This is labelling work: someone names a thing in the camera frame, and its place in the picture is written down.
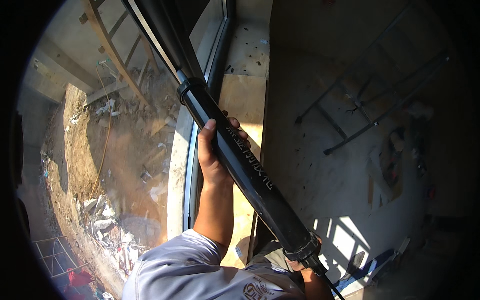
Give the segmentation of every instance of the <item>wooden plank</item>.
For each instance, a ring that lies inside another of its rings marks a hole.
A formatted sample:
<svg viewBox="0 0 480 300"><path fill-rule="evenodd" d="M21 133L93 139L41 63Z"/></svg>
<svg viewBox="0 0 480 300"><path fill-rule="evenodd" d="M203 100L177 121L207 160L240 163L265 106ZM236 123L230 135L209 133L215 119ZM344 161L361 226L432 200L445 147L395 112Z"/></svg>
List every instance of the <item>wooden plank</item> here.
<svg viewBox="0 0 480 300"><path fill-rule="evenodd" d="M145 53L147 54L148 59L152 63L152 67L153 67L153 70L155 72L155 75L159 75L160 70L158 69L158 65L156 63L155 56L153 55L152 48L150 47L150 44L148 43L147 38L142 34L140 34L140 36L142 37L142 43L143 43L144 48L145 48Z"/></svg>
<svg viewBox="0 0 480 300"><path fill-rule="evenodd" d="M97 9L100 5L102 5L103 2L105 2L105 0L96 0L94 8ZM78 20L80 21L80 24L85 24L88 21L87 14L83 13L80 17L78 17Z"/></svg>
<svg viewBox="0 0 480 300"><path fill-rule="evenodd" d="M137 95L140 102L142 102L144 105L148 105L148 102L145 99L145 96L142 94L142 91L140 91L140 88L138 87L135 80L133 80L132 75L127 71L127 68L125 67L125 64L123 63L123 61L121 60L120 55L117 52L117 49L113 45L111 38L108 36L108 32L105 29L105 25L103 24L102 19L100 18L100 14L98 10L93 9L94 1L93 0L82 0L82 1L84 3L85 13L88 17L88 20L90 21L90 25L92 26L98 39L102 43L102 46L105 49L105 52L112 60L115 67L117 67L117 69L119 70L119 73L123 76L127 84L130 86L133 92Z"/></svg>
<svg viewBox="0 0 480 300"><path fill-rule="evenodd" d="M112 29L110 29L110 31L108 32L108 35L110 36L110 38L113 38L117 30L119 29L120 25L123 23L123 20L125 20L127 16L128 16L128 11L124 11L123 14L120 16L120 18L115 22ZM105 52L105 49L103 48L102 45L98 47L98 52L100 53Z"/></svg>
<svg viewBox="0 0 480 300"><path fill-rule="evenodd" d="M142 88L142 84L144 83L145 76L147 75L148 65L150 64L150 60L147 60L142 67L142 71L140 72L140 77L138 77L138 86Z"/></svg>
<svg viewBox="0 0 480 300"><path fill-rule="evenodd" d="M132 48L130 49L130 52L128 53L127 59L125 60L125 68L127 68L127 71L128 71L128 64L130 63L130 60L132 59L132 55L135 52L135 49L137 49L137 45L138 45L138 42L140 42L141 37L142 37L141 35L138 35L137 39L133 43ZM121 82L122 80L123 80L123 76L120 74L120 76L118 76L118 81Z"/></svg>
<svg viewBox="0 0 480 300"><path fill-rule="evenodd" d="M128 84L126 82L115 81L114 83L107 85L105 89L107 90L107 94L110 94L127 86ZM103 96L105 96L105 91L103 90L103 88L101 88L98 91L94 92L93 94L87 96L87 99L84 103L84 107L92 104L93 102L95 102L96 100L100 99Z"/></svg>
<svg viewBox="0 0 480 300"><path fill-rule="evenodd" d="M249 134L252 153L260 160L265 109L266 78L225 74L218 106L239 120ZM234 225L232 241L223 266L244 268L249 256L254 210L237 185L233 187Z"/></svg>

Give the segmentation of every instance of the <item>concrete floor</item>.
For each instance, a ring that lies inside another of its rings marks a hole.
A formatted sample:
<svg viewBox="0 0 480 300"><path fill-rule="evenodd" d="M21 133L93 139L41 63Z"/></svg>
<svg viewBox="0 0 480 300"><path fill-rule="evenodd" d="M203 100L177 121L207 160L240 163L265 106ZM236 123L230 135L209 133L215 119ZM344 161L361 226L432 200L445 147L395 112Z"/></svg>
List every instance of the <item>concrete floor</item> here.
<svg viewBox="0 0 480 300"><path fill-rule="evenodd" d="M356 253L366 252L363 265L388 249L398 249L405 237L419 232L425 211L423 183L416 179L416 165L408 155L408 136L403 193L389 203L383 195L379 207L382 193L375 185L372 209L368 204L367 160L378 164L381 143L401 125L401 116L387 118L330 156L323 154L324 149L339 143L341 137L318 111L313 109L301 125L293 125L341 70L320 56L273 45L263 143L265 170L305 226L323 239L321 259L332 282L343 276ZM338 92L322 101L347 135L366 124L360 114L345 113L353 108L349 101ZM373 275L351 284L342 294L369 284Z"/></svg>

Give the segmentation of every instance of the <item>concrete beam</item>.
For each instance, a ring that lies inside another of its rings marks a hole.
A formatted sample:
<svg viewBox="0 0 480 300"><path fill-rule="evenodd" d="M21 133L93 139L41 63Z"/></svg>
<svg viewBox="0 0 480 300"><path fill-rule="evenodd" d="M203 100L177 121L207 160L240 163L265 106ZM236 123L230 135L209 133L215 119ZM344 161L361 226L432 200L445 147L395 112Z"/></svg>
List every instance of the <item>concrete beam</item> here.
<svg viewBox="0 0 480 300"><path fill-rule="evenodd" d="M101 85L97 78L82 68L46 35L39 41L34 52L35 58L55 73L86 93L98 90Z"/></svg>
<svg viewBox="0 0 480 300"><path fill-rule="evenodd" d="M28 66L25 71L23 83L57 104L62 102L65 95L65 89L63 87L53 83L31 66Z"/></svg>

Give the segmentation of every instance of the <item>plywood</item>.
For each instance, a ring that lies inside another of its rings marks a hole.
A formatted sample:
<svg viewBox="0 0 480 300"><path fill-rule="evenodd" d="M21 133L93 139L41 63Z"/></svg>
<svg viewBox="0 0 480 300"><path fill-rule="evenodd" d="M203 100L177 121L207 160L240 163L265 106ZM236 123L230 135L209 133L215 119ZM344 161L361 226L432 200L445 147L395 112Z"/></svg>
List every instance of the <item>plywood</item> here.
<svg viewBox="0 0 480 300"><path fill-rule="evenodd" d="M240 121L248 133L252 153L260 160L265 109L266 78L226 74L218 105ZM252 235L254 211L237 185L233 187L233 236L222 266L244 268Z"/></svg>

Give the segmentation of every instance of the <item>hand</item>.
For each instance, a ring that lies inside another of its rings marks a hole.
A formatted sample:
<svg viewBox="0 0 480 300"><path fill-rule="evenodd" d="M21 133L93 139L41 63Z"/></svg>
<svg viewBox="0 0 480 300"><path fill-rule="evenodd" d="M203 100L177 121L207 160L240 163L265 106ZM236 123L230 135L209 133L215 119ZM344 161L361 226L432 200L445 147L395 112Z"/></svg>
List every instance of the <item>hand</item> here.
<svg viewBox="0 0 480 300"><path fill-rule="evenodd" d="M230 124L234 129L240 127L240 122L236 118L228 118ZM202 168L204 175L204 184L218 185L221 183L233 183L233 180L228 171L220 164L218 158L213 153L212 139L216 133L216 121L214 119L208 120L204 128L198 134L198 162ZM238 130L238 135L244 140L247 147L251 147L247 140L248 134L242 130Z"/></svg>
<svg viewBox="0 0 480 300"><path fill-rule="evenodd" d="M315 234L315 236L317 237L317 240L319 242L318 249L315 251L315 254L318 255L320 253L320 248L322 246L322 239L316 234ZM292 267L293 271L300 271L302 273L312 271L310 268L308 268L308 269L305 268L305 266L301 262L291 261L288 258L285 258L285 261Z"/></svg>

